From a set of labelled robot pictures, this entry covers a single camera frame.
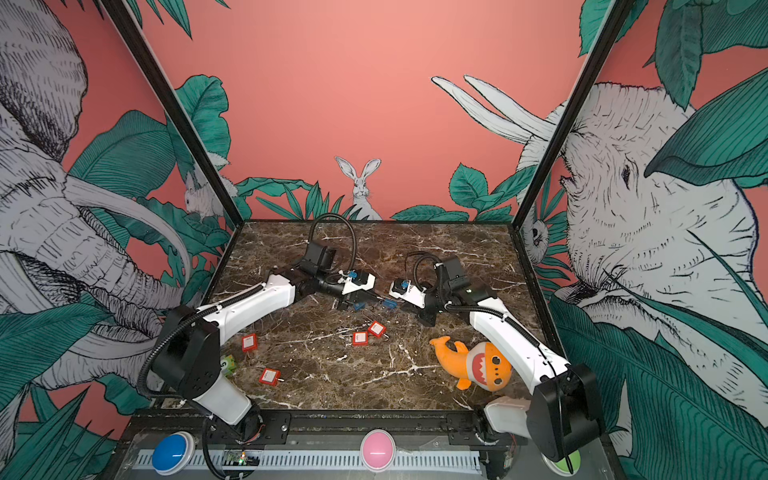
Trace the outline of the red padlock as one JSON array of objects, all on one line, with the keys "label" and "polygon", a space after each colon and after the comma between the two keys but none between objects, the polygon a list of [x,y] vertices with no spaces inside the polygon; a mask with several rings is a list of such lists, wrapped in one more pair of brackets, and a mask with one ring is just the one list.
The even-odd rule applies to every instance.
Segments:
[{"label": "red padlock", "polygon": [[258,349],[258,337],[256,334],[245,335],[241,340],[241,350],[245,353]]},{"label": "red padlock", "polygon": [[381,338],[386,331],[386,326],[378,321],[374,321],[368,328],[368,333],[377,338]]},{"label": "red padlock", "polygon": [[355,332],[352,338],[353,346],[364,346],[369,344],[369,335],[367,331]]},{"label": "red padlock", "polygon": [[276,386],[280,380],[281,372],[272,368],[265,368],[259,378],[261,384]]}]

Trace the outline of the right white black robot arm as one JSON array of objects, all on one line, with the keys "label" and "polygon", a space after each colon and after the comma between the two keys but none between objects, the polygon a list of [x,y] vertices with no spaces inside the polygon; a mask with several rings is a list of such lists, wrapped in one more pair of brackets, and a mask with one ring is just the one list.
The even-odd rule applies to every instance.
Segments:
[{"label": "right white black robot arm", "polygon": [[529,406],[518,411],[502,400],[487,404],[483,412],[491,428],[532,440],[553,463],[599,438],[605,423],[596,374],[538,340],[495,290],[467,276],[457,257],[430,259],[434,285],[397,278],[390,294],[425,326],[434,326],[438,314],[448,313],[485,337],[484,344],[472,349],[461,343],[449,348],[447,337],[432,340],[439,363],[457,378],[459,389],[476,384],[499,391],[512,375],[520,377],[531,395]]}]

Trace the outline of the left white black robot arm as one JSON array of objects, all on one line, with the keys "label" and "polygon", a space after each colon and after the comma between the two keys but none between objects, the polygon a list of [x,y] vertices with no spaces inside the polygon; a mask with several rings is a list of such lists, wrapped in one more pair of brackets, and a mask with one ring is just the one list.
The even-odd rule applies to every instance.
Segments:
[{"label": "left white black robot arm", "polygon": [[313,294],[335,299],[339,310],[377,302],[374,275],[356,268],[355,255],[345,269],[334,269],[335,253],[308,239],[299,260],[272,270],[263,282],[196,309],[171,310],[139,370],[138,392],[148,398],[181,398],[237,441],[255,439],[263,424],[260,409],[223,373],[221,349],[250,325]]}]

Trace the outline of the orange shark plush toy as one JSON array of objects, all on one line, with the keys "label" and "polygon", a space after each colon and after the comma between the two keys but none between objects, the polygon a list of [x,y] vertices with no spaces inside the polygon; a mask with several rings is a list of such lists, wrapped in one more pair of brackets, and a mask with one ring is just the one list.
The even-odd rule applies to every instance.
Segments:
[{"label": "orange shark plush toy", "polygon": [[457,380],[457,388],[468,390],[476,385],[488,392],[498,392],[510,382],[513,369],[500,350],[490,342],[468,348],[449,336],[430,340],[442,369]]}]

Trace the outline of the green number block toy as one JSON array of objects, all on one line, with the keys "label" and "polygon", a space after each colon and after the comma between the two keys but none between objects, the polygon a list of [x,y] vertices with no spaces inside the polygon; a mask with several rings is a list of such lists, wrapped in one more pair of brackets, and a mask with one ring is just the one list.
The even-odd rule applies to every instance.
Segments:
[{"label": "green number block toy", "polygon": [[225,376],[232,375],[237,369],[236,361],[232,355],[222,357],[220,360],[220,366]]}]

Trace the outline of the pink push button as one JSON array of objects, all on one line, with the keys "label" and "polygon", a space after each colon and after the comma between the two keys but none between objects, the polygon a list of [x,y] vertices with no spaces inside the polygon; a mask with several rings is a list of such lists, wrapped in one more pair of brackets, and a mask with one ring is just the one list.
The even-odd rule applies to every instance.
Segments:
[{"label": "pink push button", "polygon": [[359,450],[362,464],[374,473],[389,469],[397,456],[394,437],[383,429],[369,431],[363,437]]}]

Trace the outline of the white vented strip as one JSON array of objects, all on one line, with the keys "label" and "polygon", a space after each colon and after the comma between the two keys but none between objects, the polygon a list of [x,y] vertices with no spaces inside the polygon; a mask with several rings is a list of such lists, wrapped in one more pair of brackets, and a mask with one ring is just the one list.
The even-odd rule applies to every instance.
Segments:
[{"label": "white vented strip", "polygon": [[[369,471],[359,452],[351,450],[247,450],[241,464],[239,452],[211,450],[217,467],[226,471]],[[481,474],[484,467],[477,451],[397,451],[388,471],[432,471]]]}]

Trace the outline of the green push button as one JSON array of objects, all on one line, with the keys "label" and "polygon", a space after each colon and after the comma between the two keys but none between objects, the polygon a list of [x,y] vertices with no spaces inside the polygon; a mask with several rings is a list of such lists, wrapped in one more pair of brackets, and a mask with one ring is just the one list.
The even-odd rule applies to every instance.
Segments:
[{"label": "green push button", "polygon": [[578,450],[568,454],[566,457],[559,461],[553,461],[542,455],[544,465],[554,474],[561,477],[573,477],[575,476],[582,465],[581,454]]}]

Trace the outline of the blue push button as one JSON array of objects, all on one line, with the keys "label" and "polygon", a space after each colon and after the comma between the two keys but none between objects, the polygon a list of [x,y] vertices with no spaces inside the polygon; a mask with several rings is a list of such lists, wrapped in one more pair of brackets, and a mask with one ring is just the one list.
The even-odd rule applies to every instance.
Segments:
[{"label": "blue push button", "polygon": [[174,475],[183,470],[195,453],[195,439],[186,431],[164,438],[152,453],[151,466],[161,476]]}]

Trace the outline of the black front mounting rail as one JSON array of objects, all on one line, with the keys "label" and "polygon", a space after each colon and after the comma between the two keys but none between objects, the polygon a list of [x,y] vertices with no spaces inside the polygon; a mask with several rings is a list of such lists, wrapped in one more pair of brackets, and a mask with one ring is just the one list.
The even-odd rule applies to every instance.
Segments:
[{"label": "black front mounting rail", "polygon": [[136,415],[123,434],[124,442],[137,434],[172,433],[184,430],[195,435],[206,433],[214,443],[227,445],[285,445],[291,435],[364,435],[382,429],[392,435],[446,436],[452,445],[496,448],[513,439],[528,439],[545,452],[571,453],[599,438],[599,423],[572,414],[563,423],[565,437],[554,437],[556,423],[530,423],[527,412],[514,405],[494,404],[491,412],[503,420],[519,424],[503,426],[481,408],[473,410],[285,410],[263,409],[259,429],[241,437],[234,427],[216,421],[205,427],[207,419],[190,409],[146,410]]}]

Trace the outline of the right black frame post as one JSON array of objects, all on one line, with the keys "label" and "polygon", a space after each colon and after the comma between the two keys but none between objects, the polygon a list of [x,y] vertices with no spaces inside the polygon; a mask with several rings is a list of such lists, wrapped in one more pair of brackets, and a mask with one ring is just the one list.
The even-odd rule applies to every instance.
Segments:
[{"label": "right black frame post", "polygon": [[512,222],[512,229],[514,231],[519,231],[522,228],[523,222],[532,208],[534,200],[541,190],[549,171],[560,156],[565,141],[589,96],[592,86],[602,70],[633,5],[634,2],[630,0],[619,0],[611,3],[599,35],[588,55],[571,96],[565,104],[555,132],[547,143],[547,148],[535,171],[535,175],[529,185],[522,205],[519,207],[518,213]]}]

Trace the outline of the black frame post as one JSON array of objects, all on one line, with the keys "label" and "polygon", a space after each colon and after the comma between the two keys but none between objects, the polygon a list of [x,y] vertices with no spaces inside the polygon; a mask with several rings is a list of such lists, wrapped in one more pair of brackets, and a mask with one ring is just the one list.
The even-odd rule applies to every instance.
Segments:
[{"label": "black frame post", "polygon": [[535,171],[535,175],[529,185],[522,205],[519,207],[518,213],[512,222],[512,229],[514,231],[519,231],[522,228],[523,222],[532,208],[534,200],[541,190],[549,171],[560,156],[565,141],[589,96],[592,86],[602,70],[633,5],[634,2],[630,0],[619,0],[611,3],[599,35],[588,55],[571,96],[565,104],[555,132],[547,143],[547,148]]},{"label": "black frame post", "polygon": [[167,75],[158,63],[157,57],[140,31],[127,3],[125,1],[104,0],[100,1],[100,4],[162,104],[172,125],[179,133],[182,144],[189,150],[196,164],[200,167],[214,194],[232,220],[234,227],[240,228],[245,223],[244,219],[231,195],[227,192],[218,171],[211,162],[203,141],[189,115],[182,107]]}]

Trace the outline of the left black frame post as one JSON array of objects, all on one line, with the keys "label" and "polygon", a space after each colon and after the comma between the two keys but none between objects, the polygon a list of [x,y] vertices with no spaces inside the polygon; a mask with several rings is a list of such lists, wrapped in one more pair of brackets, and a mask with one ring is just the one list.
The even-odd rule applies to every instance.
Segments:
[{"label": "left black frame post", "polygon": [[196,164],[200,167],[214,194],[232,220],[234,227],[240,228],[245,223],[244,219],[231,195],[227,192],[218,171],[211,162],[203,141],[189,115],[182,107],[167,75],[158,63],[157,57],[140,31],[127,3],[125,1],[104,0],[100,1],[100,4],[162,104],[172,125],[179,133],[182,144],[189,150]]}]

